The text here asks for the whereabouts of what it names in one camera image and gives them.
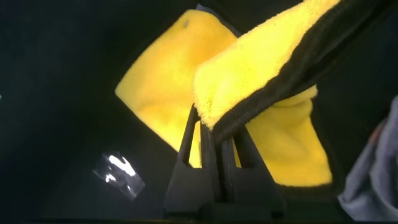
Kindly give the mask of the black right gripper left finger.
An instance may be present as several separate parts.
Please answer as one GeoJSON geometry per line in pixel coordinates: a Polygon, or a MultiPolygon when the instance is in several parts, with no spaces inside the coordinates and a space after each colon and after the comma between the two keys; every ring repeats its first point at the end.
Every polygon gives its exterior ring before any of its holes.
{"type": "Polygon", "coordinates": [[[204,124],[200,125],[201,167],[193,168],[189,164],[195,125],[199,122],[197,109],[192,106],[164,198],[166,218],[199,218],[205,205],[221,198],[215,147],[204,124]]]}

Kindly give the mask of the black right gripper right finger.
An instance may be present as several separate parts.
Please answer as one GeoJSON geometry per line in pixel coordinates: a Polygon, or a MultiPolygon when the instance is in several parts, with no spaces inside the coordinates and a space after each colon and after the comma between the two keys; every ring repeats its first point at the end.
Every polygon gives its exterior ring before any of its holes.
{"type": "Polygon", "coordinates": [[[282,218],[285,200],[246,128],[220,147],[225,201],[239,218],[282,218]]]}

